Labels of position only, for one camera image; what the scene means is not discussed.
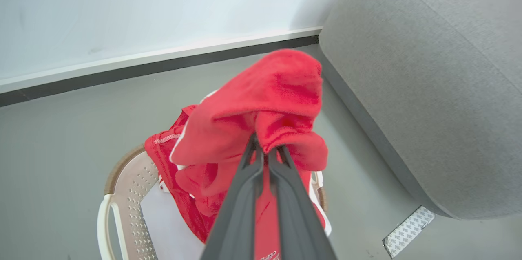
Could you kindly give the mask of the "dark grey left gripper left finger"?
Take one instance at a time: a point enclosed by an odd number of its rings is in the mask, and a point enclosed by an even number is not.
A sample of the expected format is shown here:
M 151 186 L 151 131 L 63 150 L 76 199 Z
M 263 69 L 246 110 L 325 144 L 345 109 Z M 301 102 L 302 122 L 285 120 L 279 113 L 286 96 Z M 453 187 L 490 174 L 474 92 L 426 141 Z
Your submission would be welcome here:
M 254 260 L 256 201 L 263 192 L 263 150 L 250 136 L 200 260 Z

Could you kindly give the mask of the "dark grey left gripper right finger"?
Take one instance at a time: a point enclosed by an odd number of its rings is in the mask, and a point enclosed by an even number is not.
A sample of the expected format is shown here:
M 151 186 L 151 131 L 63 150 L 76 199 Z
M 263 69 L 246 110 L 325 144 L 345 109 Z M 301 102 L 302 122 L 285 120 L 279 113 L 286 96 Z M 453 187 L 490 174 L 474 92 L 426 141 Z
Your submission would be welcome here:
M 267 157 L 270 189 L 276 197 L 282 260 L 338 260 L 285 145 Z

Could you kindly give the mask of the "red mesh jersey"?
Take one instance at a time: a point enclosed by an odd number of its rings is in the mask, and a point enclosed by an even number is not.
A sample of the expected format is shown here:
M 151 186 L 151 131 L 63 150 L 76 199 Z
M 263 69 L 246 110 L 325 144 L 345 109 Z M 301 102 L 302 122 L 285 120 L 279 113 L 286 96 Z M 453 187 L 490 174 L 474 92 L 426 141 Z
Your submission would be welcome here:
M 145 149 L 158 168 L 164 188 L 181 217 L 201 242 L 206 242 L 230 188 L 247 142 L 256 134 L 263 152 L 287 145 L 305 190 L 329 236 L 332 225 L 316 194 L 328 149 L 313 132 L 316 114 L 275 111 L 240 112 L 237 108 L 203 104 L 184 107 L 172 127 L 149 137 Z

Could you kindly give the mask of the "red fleece garment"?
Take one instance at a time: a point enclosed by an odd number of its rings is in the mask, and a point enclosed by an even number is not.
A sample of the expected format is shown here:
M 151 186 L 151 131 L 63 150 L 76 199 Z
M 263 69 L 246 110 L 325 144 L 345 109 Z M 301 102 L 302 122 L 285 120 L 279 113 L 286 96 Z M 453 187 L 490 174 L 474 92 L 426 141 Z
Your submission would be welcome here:
M 198 104 L 173 148 L 177 184 L 199 210 L 215 214 L 250 136 L 264 153 L 287 145 L 308 188 L 327 165 L 328 149 L 313 131 L 321 109 L 321 64 L 297 50 L 272 52 Z

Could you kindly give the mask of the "white cloth basket liner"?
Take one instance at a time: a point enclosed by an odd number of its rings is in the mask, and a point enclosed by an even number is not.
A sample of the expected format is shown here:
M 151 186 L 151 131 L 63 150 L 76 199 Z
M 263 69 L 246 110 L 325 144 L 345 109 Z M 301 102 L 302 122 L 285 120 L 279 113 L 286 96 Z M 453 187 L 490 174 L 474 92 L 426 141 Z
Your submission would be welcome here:
M 158 260 L 199 260 L 204 249 L 188 228 L 171 193 L 155 184 L 140 203 Z

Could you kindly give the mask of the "white perforated laundry basket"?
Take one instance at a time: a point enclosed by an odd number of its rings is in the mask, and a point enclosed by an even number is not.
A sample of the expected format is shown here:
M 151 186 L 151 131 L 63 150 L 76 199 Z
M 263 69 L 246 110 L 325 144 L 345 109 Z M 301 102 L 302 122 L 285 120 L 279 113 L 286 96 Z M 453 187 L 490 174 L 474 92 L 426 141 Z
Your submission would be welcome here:
M 263 190 L 270 189 L 268 154 L 263 154 Z M 158 260 L 140 203 L 159 184 L 158 169 L 143 146 L 129 152 L 110 174 L 97 215 L 102 260 L 115 260 L 108 228 L 113 213 L 123 260 Z

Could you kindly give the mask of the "white and black baseboard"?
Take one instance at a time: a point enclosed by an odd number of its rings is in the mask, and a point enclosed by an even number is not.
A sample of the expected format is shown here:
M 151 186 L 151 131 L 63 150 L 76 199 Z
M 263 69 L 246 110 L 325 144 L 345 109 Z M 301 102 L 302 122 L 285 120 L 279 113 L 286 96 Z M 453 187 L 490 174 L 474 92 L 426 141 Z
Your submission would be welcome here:
M 110 82 L 318 43 L 322 26 L 108 58 L 0 80 L 0 108 Z

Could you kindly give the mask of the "grey fabric sofa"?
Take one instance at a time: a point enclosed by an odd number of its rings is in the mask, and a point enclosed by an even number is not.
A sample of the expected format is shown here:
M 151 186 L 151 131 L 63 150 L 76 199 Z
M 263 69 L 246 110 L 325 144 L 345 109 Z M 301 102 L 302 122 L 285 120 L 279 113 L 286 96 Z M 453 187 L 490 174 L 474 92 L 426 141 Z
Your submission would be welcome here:
M 338 0 L 319 47 L 420 204 L 459 220 L 522 214 L 522 0 Z

